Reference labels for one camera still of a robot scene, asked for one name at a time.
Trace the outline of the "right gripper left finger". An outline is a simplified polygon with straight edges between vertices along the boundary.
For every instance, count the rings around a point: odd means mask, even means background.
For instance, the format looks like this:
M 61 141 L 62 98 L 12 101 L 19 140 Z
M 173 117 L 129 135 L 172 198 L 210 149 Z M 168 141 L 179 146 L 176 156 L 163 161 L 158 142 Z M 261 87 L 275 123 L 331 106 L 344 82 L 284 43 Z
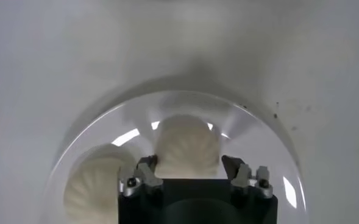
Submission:
M 119 194 L 124 197 L 133 197 L 146 191 L 148 195 L 154 195 L 163 191 L 163 179 L 155 175 L 158 163 L 157 155 L 140 158 L 133 167 L 120 168 L 119 170 Z

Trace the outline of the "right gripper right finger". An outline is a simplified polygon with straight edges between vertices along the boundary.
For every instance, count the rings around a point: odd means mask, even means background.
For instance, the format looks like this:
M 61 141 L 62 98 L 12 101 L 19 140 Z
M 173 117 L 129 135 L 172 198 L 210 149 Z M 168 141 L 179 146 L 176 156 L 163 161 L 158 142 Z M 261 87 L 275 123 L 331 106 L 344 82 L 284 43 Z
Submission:
M 264 199 L 274 196 L 273 186 L 269 181 L 270 173 L 266 166 L 260 166 L 253 175 L 252 169 L 241 158 L 223 155 L 221 161 L 234 192 L 243 196 L 255 194 Z

